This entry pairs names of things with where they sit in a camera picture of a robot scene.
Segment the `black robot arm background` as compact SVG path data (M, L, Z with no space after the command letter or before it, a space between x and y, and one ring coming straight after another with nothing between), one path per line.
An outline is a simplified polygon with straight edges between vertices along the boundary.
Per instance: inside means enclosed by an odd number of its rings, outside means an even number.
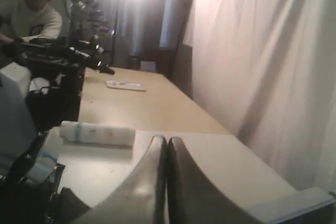
M16 42L2 47L9 74L1 76L1 223L61 223L71 211L57 196L63 166L45 152L47 133L38 133L14 80L28 69L25 52L65 58L108 72L97 58L75 48ZM258 220L220 193L205 177L182 140L154 137L123 183L75 223L163 223L164 211L176 223L257 223Z

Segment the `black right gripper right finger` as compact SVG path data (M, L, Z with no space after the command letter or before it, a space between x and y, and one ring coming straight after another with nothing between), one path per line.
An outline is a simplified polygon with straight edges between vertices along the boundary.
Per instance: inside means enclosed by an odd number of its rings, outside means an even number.
M179 137L168 142L166 181L170 223L260 223L216 188Z

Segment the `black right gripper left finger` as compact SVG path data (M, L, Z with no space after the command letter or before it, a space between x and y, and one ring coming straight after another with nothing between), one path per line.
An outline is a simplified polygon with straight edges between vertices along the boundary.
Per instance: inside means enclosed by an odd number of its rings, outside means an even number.
M124 182L76 223L165 223L167 141L155 136Z

